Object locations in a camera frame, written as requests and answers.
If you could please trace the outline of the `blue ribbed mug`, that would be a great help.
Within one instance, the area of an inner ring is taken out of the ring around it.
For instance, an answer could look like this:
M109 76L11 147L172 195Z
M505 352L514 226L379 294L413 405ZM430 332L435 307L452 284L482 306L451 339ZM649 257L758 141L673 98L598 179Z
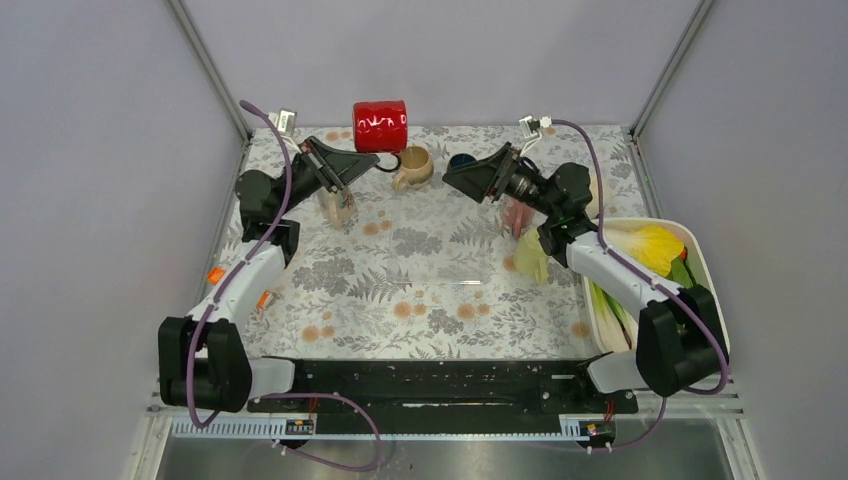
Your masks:
M454 169L462 168L463 166L465 166L467 164L473 164L474 162L476 162L476 158L471 154L467 154L467 153L456 154L456 155L454 155L450 158L450 160L448 162L448 169L454 170Z

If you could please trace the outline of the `red mug black handle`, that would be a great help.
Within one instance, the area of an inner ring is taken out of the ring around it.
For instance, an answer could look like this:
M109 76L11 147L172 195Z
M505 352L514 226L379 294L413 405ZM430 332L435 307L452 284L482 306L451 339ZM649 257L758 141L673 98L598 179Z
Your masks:
M357 153L392 154L392 168L376 168L394 173L401 166L400 153L407 148L408 115L403 100L361 101L352 106L352 138Z

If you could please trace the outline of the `beige round mug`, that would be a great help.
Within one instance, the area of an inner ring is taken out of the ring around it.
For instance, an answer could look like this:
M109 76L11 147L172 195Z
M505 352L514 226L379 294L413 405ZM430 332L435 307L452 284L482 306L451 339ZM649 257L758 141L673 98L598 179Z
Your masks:
M434 163L427 149L410 146L398 154L400 166L392 179L392 189L402 192L427 186L434 174Z

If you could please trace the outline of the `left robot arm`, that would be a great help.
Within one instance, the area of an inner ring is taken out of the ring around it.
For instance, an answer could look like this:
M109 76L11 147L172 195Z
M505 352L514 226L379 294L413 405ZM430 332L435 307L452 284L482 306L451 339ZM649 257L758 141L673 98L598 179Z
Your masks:
M165 404L237 412L270 394L288 411L307 404L311 387L294 374L294 363L249 357L240 331L296 253L300 225L283 214L320 191L341 192L378 161L375 154L339 150L310 136L279 176L256 169L239 176L242 236L234 265L198 305L182 317L166 318L158 329Z

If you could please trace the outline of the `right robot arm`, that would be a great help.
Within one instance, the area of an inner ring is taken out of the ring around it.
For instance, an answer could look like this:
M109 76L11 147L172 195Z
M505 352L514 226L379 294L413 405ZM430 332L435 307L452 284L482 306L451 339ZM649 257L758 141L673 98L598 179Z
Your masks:
M590 361L588 375L575 382L583 410L601 410L620 390L647 388L661 397L724 390L729 349L713 293L666 279L609 243L603 220L585 212L592 198L587 167L567 162L545 177L505 144L483 159L453 156L442 179L478 203L507 195L545 215L537 229L544 254L595 283L637 320L635 348Z

